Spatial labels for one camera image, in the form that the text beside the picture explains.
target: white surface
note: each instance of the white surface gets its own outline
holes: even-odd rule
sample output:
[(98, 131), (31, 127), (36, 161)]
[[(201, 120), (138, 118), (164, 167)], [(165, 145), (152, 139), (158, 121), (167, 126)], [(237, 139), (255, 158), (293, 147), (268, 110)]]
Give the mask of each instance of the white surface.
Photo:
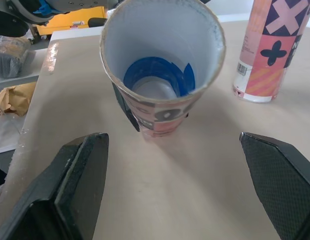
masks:
[(0, 89), (37, 81), (46, 52), (46, 48), (29, 51), (19, 77), (0, 78)]
[(80, 38), (86, 36), (99, 36), (101, 34), (103, 27), (91, 27), (91, 28), (79, 28), (72, 30), (63, 30), (63, 31), (55, 31), (51, 35), (50, 41), (54, 41), (57, 39), (71, 39), (71, 38)]
[(211, 0), (206, 5), (216, 15), (239, 15), (250, 13), (254, 0)]
[(60, 40), (53, 74), (44, 68), (38, 79), (0, 218), (63, 144), (103, 132), (109, 159), (94, 240), (279, 240), (255, 193), (239, 134), (291, 143), (310, 160), (310, 29), (278, 98), (255, 104), (231, 92), (246, 23), (223, 27), (228, 51), (220, 76), (173, 136), (148, 142), (117, 103), (101, 67), (99, 37)]
[(211, 12), (191, 3), (134, 0), (122, 4), (108, 20), (104, 40), (104, 60), (111, 73), (123, 81), (135, 61), (155, 56), (181, 70), (190, 64), (196, 88), (205, 87), (219, 68), (223, 36)]
[(169, 82), (155, 76), (140, 79), (132, 90), (141, 96), (152, 99), (168, 100), (177, 97)]
[(24, 120), (13, 113), (0, 116), (0, 153), (16, 149)]

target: brown paper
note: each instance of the brown paper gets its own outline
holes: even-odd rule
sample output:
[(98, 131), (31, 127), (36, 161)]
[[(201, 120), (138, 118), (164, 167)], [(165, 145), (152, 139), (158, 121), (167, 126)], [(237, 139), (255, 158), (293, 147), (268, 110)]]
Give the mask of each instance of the brown paper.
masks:
[(36, 83), (26, 83), (17, 86), (5, 87), (0, 92), (0, 108), (5, 113), (14, 113), (24, 116), (28, 111)]

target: barcode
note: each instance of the barcode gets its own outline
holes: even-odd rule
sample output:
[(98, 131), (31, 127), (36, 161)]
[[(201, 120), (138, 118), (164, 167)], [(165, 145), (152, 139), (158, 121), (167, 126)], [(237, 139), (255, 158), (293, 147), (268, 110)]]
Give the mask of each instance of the barcode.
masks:
[(242, 76), (246, 75), (247, 68), (240, 63), (238, 63), (237, 72), (239, 72)]

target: yellow object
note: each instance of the yellow object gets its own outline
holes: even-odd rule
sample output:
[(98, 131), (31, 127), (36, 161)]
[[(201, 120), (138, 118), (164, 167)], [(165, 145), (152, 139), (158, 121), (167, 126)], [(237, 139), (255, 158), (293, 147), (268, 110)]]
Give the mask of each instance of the yellow object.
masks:
[(49, 35), (54, 31), (85, 29), (88, 27), (88, 20), (91, 18), (105, 18), (103, 6), (97, 6), (89, 9), (72, 11), (67, 14), (59, 14), (49, 21), (47, 26), (37, 25), (39, 35)]

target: table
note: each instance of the table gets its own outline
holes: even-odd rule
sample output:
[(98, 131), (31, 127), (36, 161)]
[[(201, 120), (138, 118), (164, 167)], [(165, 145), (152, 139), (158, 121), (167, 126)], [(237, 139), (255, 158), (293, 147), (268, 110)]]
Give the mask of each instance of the table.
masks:
[[(117, 104), (99, 36), (51, 41), (0, 197), (0, 220), (63, 144), (104, 132), (109, 159), (94, 240), (279, 240), (255, 193), (239, 134), (289, 142), (310, 160), (310, 28), (278, 98), (255, 104), (231, 91), (246, 26), (223, 23), (228, 51), (218, 79), (174, 135), (151, 141)], [(57, 56), (54, 67), (49, 54)]]

